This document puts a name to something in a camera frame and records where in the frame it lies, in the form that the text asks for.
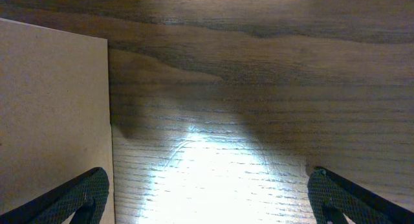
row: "dark wood streak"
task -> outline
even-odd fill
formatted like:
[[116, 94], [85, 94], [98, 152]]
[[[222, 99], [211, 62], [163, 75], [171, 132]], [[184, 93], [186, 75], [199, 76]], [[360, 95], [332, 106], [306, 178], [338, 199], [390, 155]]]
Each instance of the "dark wood streak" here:
[[117, 223], [315, 223], [316, 165], [414, 210], [412, 2], [0, 0], [0, 17], [108, 39]]

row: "wood grain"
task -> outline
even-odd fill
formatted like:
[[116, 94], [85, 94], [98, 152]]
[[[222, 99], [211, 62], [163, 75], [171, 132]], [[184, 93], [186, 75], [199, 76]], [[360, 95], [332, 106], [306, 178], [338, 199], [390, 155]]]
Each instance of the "wood grain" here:
[[414, 210], [413, 0], [1, 0], [109, 40], [117, 223], [315, 223], [309, 168]]

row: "wooden tabletop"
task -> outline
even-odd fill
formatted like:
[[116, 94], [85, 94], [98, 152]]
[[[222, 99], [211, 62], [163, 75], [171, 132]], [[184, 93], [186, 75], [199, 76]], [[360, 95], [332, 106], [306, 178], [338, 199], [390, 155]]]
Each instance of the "wooden tabletop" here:
[[117, 223], [315, 223], [313, 166], [414, 210], [412, 3], [0, 0], [0, 17], [109, 40]]

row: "wooden table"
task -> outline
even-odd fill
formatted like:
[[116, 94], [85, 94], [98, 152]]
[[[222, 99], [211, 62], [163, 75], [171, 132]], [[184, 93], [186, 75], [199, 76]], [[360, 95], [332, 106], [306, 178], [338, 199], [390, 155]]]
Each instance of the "wooden table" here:
[[315, 223], [316, 165], [414, 210], [413, 2], [0, 0], [0, 17], [109, 40], [117, 223]]

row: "dark wood surface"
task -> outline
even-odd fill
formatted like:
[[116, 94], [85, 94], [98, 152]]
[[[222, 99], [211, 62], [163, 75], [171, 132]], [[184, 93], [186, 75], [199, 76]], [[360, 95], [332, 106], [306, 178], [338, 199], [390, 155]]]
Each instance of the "dark wood surface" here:
[[412, 3], [0, 0], [0, 17], [109, 40], [117, 223], [315, 223], [316, 165], [414, 210]]

